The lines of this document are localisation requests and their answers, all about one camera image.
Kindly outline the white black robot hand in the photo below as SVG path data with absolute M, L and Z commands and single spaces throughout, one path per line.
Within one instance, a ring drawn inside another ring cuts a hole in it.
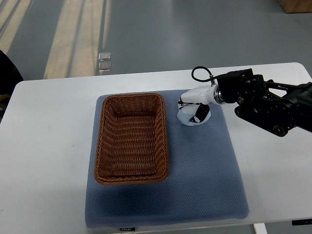
M 195 115 L 190 122 L 204 123 L 209 119 L 209 103 L 221 104 L 218 85 L 207 85 L 193 88 L 180 96 L 178 109 L 181 110 L 186 104 L 199 104 Z

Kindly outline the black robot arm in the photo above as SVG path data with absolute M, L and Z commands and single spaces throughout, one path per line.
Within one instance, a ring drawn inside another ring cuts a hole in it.
M 290 85 L 265 81 L 252 69 L 209 75 L 204 83 L 183 93 L 178 101 L 177 118 L 186 126 L 197 126 L 211 116 L 209 105 L 237 103 L 237 117 L 284 137 L 299 127 L 312 130 L 312 84 Z

